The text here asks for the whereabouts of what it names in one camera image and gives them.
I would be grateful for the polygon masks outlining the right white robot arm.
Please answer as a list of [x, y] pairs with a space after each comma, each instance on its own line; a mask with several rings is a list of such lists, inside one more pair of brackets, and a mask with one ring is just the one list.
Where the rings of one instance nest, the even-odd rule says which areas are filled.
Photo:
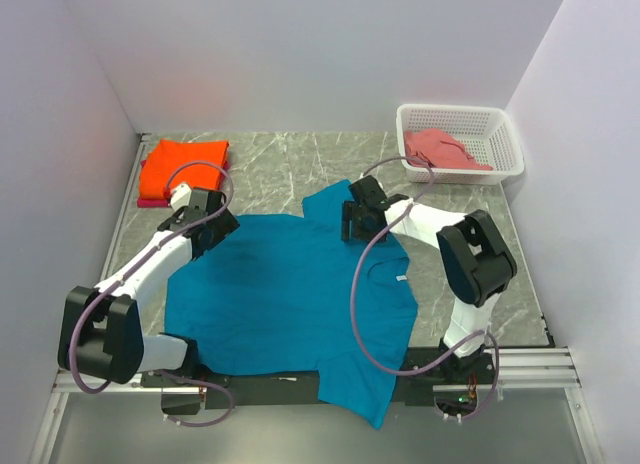
[[[439, 368], [447, 381], [464, 381], [484, 363], [493, 309], [517, 275], [516, 261], [494, 220], [484, 210], [462, 214], [427, 206], [401, 194], [387, 196], [370, 175], [348, 189], [352, 199], [342, 206], [341, 238], [366, 243], [350, 291], [351, 326], [360, 350], [387, 374], [410, 377]], [[378, 362], [366, 348], [357, 325], [356, 295], [364, 261], [389, 233], [437, 249], [455, 296], [449, 326], [439, 344], [439, 357], [413, 370], [395, 370]]]

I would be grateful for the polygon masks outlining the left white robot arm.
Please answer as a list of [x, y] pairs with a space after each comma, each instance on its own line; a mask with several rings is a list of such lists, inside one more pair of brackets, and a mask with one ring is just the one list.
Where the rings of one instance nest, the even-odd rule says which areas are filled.
[[93, 287], [77, 286], [66, 297], [57, 361], [61, 368], [108, 383], [164, 371], [176, 385], [200, 372], [194, 339], [144, 333], [140, 313], [178, 270], [220, 244], [239, 222], [220, 191], [195, 188], [164, 220], [148, 244], [114, 275]]

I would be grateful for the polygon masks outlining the blue t shirt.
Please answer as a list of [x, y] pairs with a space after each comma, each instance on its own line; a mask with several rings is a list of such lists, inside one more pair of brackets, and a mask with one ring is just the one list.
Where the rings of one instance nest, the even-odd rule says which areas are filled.
[[[303, 201], [301, 216], [242, 215], [239, 228], [168, 282], [164, 329], [196, 341], [202, 363], [233, 376], [315, 371], [318, 397], [379, 428], [396, 377], [360, 350], [350, 291], [366, 244], [341, 240], [340, 181]], [[405, 280], [409, 258], [388, 239], [361, 270], [356, 318], [381, 364], [399, 369], [418, 305]]]

